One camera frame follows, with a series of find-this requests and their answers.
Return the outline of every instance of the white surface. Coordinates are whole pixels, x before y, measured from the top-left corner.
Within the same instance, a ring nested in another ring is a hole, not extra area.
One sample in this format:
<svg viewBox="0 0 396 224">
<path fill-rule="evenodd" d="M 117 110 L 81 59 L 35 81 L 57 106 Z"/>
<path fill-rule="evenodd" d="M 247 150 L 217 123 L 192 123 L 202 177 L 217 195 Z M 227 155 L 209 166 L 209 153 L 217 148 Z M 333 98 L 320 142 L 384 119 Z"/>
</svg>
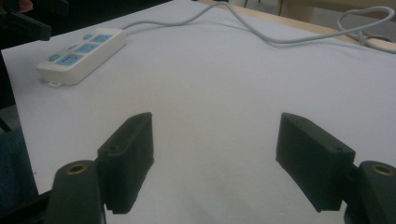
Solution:
<svg viewBox="0 0 396 224">
<path fill-rule="evenodd" d="M 181 21 L 203 7 L 178 0 L 95 27 Z M 247 20 L 271 36 L 311 35 Z M 95 27 L 3 51 L 40 192 L 146 111 L 154 165 L 130 214 L 108 223 L 343 223 L 343 212 L 317 214 L 275 161 L 282 112 L 354 148 L 356 164 L 395 165 L 394 55 L 336 40 L 269 46 L 214 9 L 190 26 L 132 28 L 126 47 L 78 85 L 49 88 L 35 65 Z"/>
<path fill-rule="evenodd" d="M 50 86 L 76 85 L 95 68 L 110 58 L 122 48 L 125 34 L 121 29 L 98 28 L 89 32 L 89 38 L 80 37 L 77 42 L 65 46 L 60 51 L 53 53 L 48 59 L 37 66 L 38 72 Z M 94 41 L 99 35 L 109 35 L 103 42 Z M 94 46 L 87 52 L 82 48 Z M 64 59 L 80 57 L 73 64 L 64 64 Z"/>
</svg>

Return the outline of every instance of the floor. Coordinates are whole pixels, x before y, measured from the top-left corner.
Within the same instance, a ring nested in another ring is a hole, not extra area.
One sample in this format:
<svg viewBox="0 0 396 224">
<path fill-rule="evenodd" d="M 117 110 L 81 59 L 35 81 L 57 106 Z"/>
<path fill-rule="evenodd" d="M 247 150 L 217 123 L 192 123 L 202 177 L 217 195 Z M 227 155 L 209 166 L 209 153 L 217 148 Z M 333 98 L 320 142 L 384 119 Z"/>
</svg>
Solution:
<svg viewBox="0 0 396 224">
<path fill-rule="evenodd" d="M 230 4 L 242 7 L 245 4 L 245 0 L 230 0 Z M 262 0 L 261 3 L 259 3 L 259 0 L 248 0 L 247 8 L 276 14 L 277 0 Z M 341 15 L 342 13 L 339 12 L 316 8 L 314 11 L 314 17 L 311 22 L 317 25 L 322 25 L 335 29 L 337 18 L 339 18 Z M 374 19 L 365 18 L 362 16 L 353 16 L 349 21 L 347 21 L 347 25 L 353 26 L 370 21 L 374 21 Z M 388 22 L 382 27 L 374 29 L 372 32 L 379 35 L 385 35 L 393 42 L 396 42 L 396 22 Z M 18 117 L 18 110 L 15 105 L 0 109 L 0 118 L 6 122 L 11 130 L 15 130 L 21 127 L 21 123 Z"/>
</svg>

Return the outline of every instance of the white cable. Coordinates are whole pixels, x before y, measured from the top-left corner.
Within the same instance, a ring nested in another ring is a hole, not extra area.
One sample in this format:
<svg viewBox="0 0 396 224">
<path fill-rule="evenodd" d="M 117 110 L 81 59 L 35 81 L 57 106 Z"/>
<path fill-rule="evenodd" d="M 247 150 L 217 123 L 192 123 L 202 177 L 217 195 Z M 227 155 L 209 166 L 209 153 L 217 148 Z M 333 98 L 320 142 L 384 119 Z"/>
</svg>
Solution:
<svg viewBox="0 0 396 224">
<path fill-rule="evenodd" d="M 161 21 L 137 21 L 137 22 L 133 22 L 130 23 L 124 27 L 122 27 L 121 29 L 125 30 L 128 29 L 132 26 L 136 26 L 138 24 L 156 24 L 156 25 L 161 25 L 161 26 L 182 26 L 182 25 L 186 25 L 192 21 L 195 21 L 196 19 L 198 19 L 199 17 L 201 17 L 203 14 L 205 14 L 208 10 L 210 10 L 213 7 L 217 7 L 217 6 L 226 6 L 231 13 L 233 13 L 233 15 L 243 24 L 245 25 L 250 32 L 252 32 L 254 35 L 258 36 L 260 39 L 264 40 L 265 42 L 268 43 L 273 43 L 273 44 L 298 44 L 298 43 L 304 43 L 304 42 L 308 42 L 308 41 L 314 41 L 314 40 L 320 40 L 320 39 L 325 39 L 325 38 L 330 38 L 330 37 L 335 37 L 335 36 L 339 36 L 339 35 L 352 35 L 354 38 L 357 38 L 361 44 L 363 44 L 364 46 L 373 48 L 373 49 L 378 49 L 378 50 L 382 50 L 385 52 L 389 52 L 389 53 L 396 53 L 396 50 L 391 50 L 391 49 L 383 49 L 380 48 L 378 46 L 375 46 L 369 42 L 367 42 L 365 40 L 365 38 L 363 37 L 362 34 L 359 35 L 359 33 L 362 33 L 364 30 L 367 30 L 369 28 L 373 28 L 379 24 L 382 24 L 384 22 L 390 21 L 393 16 L 395 15 L 395 12 L 392 8 L 390 7 L 369 7 L 366 9 L 362 9 L 362 10 L 349 10 L 348 12 L 346 12 L 337 22 L 337 25 L 340 29 L 339 32 L 335 32 L 333 34 L 329 34 L 329 35 L 314 35 L 314 36 L 309 36 L 309 37 L 303 37 L 303 38 L 297 38 L 297 39 L 275 39 L 272 37 L 269 37 L 267 35 L 262 34 L 261 32 L 259 32 L 258 30 L 256 30 L 254 27 L 252 27 L 250 24 L 248 24 L 244 19 L 242 19 L 236 12 L 235 10 L 226 2 L 218 2 L 212 6 L 206 7 L 204 10 L 202 10 L 201 12 L 199 12 L 197 15 L 193 16 L 190 19 L 187 19 L 185 21 L 180 21 L 180 22 L 161 22 Z M 386 12 L 388 13 L 388 16 L 382 20 L 379 21 L 374 21 L 372 23 L 363 25 L 363 26 L 359 26 L 356 28 L 352 28 L 352 29 L 344 29 L 343 26 L 341 25 L 341 21 L 342 19 L 349 14 L 356 14 L 356 15 L 360 15 L 363 13 L 368 13 L 368 12 L 377 12 L 377 11 L 382 11 L 382 12 Z"/>
</svg>

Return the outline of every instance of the black object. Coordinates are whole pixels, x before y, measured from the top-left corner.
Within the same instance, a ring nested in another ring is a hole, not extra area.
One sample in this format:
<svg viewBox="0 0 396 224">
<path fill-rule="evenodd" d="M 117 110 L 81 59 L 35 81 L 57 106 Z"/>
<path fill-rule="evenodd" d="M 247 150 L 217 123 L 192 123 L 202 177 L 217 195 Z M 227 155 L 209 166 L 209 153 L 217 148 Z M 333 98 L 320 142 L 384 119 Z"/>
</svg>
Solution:
<svg viewBox="0 0 396 224">
<path fill-rule="evenodd" d="M 151 114 L 133 116 L 99 148 L 95 161 L 62 167 L 51 192 L 0 217 L 0 223 L 105 223 L 104 204 L 114 214 L 128 213 L 153 162 Z"/>
<path fill-rule="evenodd" d="M 46 9 L 67 16 L 69 4 L 65 0 L 37 0 L 36 4 Z M 5 0 L 0 23 L 3 29 L 13 30 L 34 40 L 50 40 L 51 27 L 19 12 L 18 0 Z"/>
<path fill-rule="evenodd" d="M 320 211 L 347 203 L 345 222 L 396 223 L 396 168 L 377 161 L 353 164 L 355 151 L 312 121 L 284 113 L 276 160 Z"/>
</svg>

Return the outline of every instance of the gray cable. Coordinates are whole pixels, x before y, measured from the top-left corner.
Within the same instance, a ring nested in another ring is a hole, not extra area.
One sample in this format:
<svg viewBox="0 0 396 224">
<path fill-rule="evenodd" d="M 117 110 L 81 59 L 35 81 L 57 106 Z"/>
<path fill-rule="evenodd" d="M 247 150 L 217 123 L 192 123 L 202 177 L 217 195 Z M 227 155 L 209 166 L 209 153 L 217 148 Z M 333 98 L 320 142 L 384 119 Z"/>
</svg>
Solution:
<svg viewBox="0 0 396 224">
<path fill-rule="evenodd" d="M 243 24 L 245 25 L 249 31 L 251 33 L 253 33 L 254 35 L 258 36 L 260 39 L 264 40 L 265 42 L 268 43 L 273 43 L 273 44 L 298 44 L 298 43 L 304 43 L 304 42 L 308 42 L 308 41 L 314 41 L 314 40 L 320 40 L 320 39 L 325 39 L 325 38 L 331 38 L 331 37 L 335 37 L 335 36 L 339 36 L 339 35 L 352 35 L 353 38 L 357 38 L 361 44 L 363 44 L 363 46 L 367 46 L 373 49 L 378 49 L 378 50 L 382 50 L 385 52 L 389 52 L 389 53 L 396 53 L 396 50 L 391 50 L 391 49 L 383 49 L 380 48 L 378 46 L 375 46 L 369 42 L 367 42 L 365 40 L 365 38 L 363 37 L 362 34 L 360 35 L 354 35 L 354 34 L 358 34 L 358 33 L 362 33 L 364 30 L 367 30 L 369 28 L 373 28 L 379 24 L 382 24 L 384 22 L 390 21 L 393 16 L 395 15 L 395 12 L 392 8 L 390 7 L 369 7 L 366 9 L 362 9 L 362 10 L 349 10 L 348 12 L 346 12 L 337 22 L 337 25 L 340 29 L 340 32 L 336 32 L 333 34 L 329 34 L 329 35 L 314 35 L 314 36 L 309 36 L 309 37 L 303 37 L 303 38 L 297 38 L 297 39 L 275 39 L 272 37 L 269 37 L 267 35 L 262 34 L 261 32 L 259 32 L 258 30 L 256 30 L 254 27 L 252 27 L 250 24 L 248 24 L 244 19 L 242 19 L 236 12 L 235 10 L 233 10 L 233 8 L 226 2 L 218 2 L 212 6 L 206 7 L 204 10 L 202 10 L 201 12 L 199 12 L 197 15 L 193 16 L 192 18 L 185 20 L 185 21 L 180 21 L 180 22 L 161 22 L 161 21 L 137 21 L 137 22 L 133 22 L 130 23 L 124 27 L 122 27 L 121 29 L 125 30 L 128 29 L 132 26 L 136 26 L 138 24 L 155 24 L 155 25 L 161 25 L 161 26 L 182 26 L 182 25 L 186 25 L 192 21 L 195 21 L 196 19 L 198 19 L 199 17 L 201 17 L 203 14 L 205 14 L 208 10 L 210 10 L 213 7 L 218 7 L 218 6 L 226 6 L 231 13 L 233 13 L 233 15 Z M 388 16 L 382 20 L 379 21 L 374 21 L 372 23 L 363 25 L 363 26 L 359 26 L 356 28 L 352 28 L 352 29 L 344 29 L 341 25 L 341 21 L 342 19 L 349 14 L 356 14 L 356 15 L 360 15 L 363 13 L 368 13 L 368 12 L 374 12 L 374 11 L 382 11 L 382 12 L 386 12 L 388 13 Z"/>
</svg>

